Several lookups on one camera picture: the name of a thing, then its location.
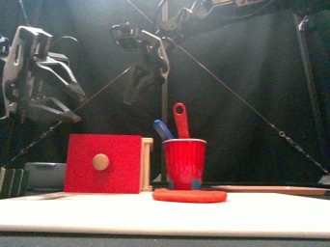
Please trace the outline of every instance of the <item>gray bowl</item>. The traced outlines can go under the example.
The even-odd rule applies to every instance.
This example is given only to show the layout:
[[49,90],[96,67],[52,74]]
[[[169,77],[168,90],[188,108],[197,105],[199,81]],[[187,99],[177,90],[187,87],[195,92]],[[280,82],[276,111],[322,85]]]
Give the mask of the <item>gray bowl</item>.
[[65,178],[65,163],[28,162],[29,172],[26,189],[36,191],[61,191]]

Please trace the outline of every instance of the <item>red sponge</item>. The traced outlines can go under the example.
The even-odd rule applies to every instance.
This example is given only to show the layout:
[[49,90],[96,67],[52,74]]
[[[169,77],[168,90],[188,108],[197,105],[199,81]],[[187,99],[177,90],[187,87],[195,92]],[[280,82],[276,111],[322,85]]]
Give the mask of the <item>red sponge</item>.
[[156,189],[152,198],[157,201],[180,203],[220,203],[227,200],[224,191]]

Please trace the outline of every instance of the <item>red handle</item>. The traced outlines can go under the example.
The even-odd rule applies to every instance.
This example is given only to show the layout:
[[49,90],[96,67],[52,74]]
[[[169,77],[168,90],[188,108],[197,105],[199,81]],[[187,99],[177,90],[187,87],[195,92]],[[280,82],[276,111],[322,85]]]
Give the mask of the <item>red handle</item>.
[[173,113],[179,138],[189,138],[185,105],[183,103],[176,103],[172,106],[172,113]]

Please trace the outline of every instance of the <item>utensil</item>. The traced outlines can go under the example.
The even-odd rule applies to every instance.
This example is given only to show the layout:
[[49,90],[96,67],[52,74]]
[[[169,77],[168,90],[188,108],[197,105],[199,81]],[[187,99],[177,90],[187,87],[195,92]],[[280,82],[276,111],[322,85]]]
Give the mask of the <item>utensil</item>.
[[163,141],[168,139],[173,139],[173,136],[165,126],[165,124],[160,120],[155,120],[152,123],[153,128],[156,129]]
[[177,102],[172,106],[172,113],[173,113],[173,119],[175,119],[175,123],[176,123],[179,138],[189,138],[185,105],[183,103]]

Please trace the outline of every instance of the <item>cable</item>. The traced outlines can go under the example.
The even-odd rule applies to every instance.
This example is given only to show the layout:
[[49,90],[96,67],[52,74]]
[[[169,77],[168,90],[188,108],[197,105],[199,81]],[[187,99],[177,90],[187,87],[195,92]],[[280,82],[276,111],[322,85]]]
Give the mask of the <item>cable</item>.
[[24,17],[24,20],[25,20],[25,25],[30,27],[29,22],[28,22],[28,17],[26,17],[26,14],[25,14],[25,7],[24,7],[24,4],[22,4],[22,0],[18,0],[18,4],[20,4],[22,17]]

